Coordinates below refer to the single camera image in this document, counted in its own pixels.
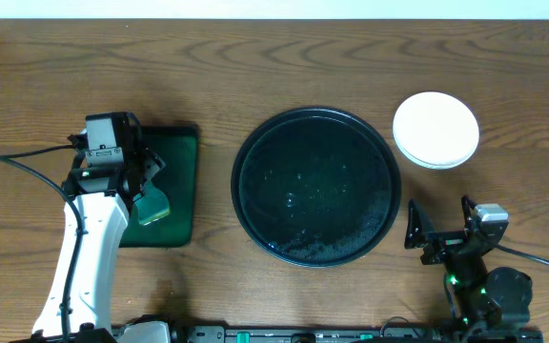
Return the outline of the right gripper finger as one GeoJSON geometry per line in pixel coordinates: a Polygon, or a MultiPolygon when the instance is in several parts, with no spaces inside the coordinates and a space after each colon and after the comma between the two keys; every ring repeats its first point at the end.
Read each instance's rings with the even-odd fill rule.
{"type": "Polygon", "coordinates": [[[469,198],[468,195],[461,197],[461,209],[464,219],[464,230],[472,232],[475,229],[475,212],[476,203],[469,198]]]}
{"type": "Polygon", "coordinates": [[[424,248],[432,242],[434,232],[434,225],[426,211],[415,199],[411,199],[408,203],[404,248],[406,250],[424,248]]]}

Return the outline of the light green stained plate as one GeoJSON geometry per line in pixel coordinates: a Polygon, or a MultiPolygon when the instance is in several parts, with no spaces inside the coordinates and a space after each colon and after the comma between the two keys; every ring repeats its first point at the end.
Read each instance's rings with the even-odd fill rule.
{"type": "Polygon", "coordinates": [[[432,170],[447,170],[466,162],[478,149],[474,141],[419,142],[397,140],[396,145],[402,154],[413,163],[432,170]]]}

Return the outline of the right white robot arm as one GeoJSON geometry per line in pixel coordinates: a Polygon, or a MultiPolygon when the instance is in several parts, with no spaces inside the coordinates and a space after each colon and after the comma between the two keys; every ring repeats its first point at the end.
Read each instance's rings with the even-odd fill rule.
{"type": "Polygon", "coordinates": [[[533,281],[510,267],[489,271],[483,259],[505,234],[509,213],[466,196],[461,209],[463,228],[439,232],[418,201],[410,200],[404,248],[423,250],[424,265],[444,266],[444,288],[456,318],[447,329],[453,341],[520,342],[521,329],[530,320],[533,281]]]}

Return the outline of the green yellow sponge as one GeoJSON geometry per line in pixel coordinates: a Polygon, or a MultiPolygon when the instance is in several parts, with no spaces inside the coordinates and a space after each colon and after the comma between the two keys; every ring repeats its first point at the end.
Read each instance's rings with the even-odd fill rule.
{"type": "Polygon", "coordinates": [[[167,195],[158,189],[152,181],[147,182],[143,191],[133,199],[137,223],[141,226],[163,219],[171,212],[167,195]]]}

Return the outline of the white stained plate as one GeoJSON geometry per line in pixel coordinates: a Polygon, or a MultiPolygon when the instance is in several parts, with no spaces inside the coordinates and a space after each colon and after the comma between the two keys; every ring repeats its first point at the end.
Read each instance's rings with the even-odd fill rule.
{"type": "Polygon", "coordinates": [[[437,91],[414,94],[397,108],[393,137],[419,142],[479,142],[478,121],[470,108],[452,95],[437,91]]]}

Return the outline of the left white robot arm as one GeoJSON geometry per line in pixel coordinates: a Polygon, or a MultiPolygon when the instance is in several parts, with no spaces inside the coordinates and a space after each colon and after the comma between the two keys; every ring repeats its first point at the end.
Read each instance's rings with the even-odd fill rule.
{"type": "Polygon", "coordinates": [[[145,143],[133,113],[89,115],[71,141],[78,154],[62,184],[66,229],[48,300],[31,330],[36,339],[75,341],[82,329],[110,333],[123,233],[171,211],[152,182],[165,163],[145,143]]]}

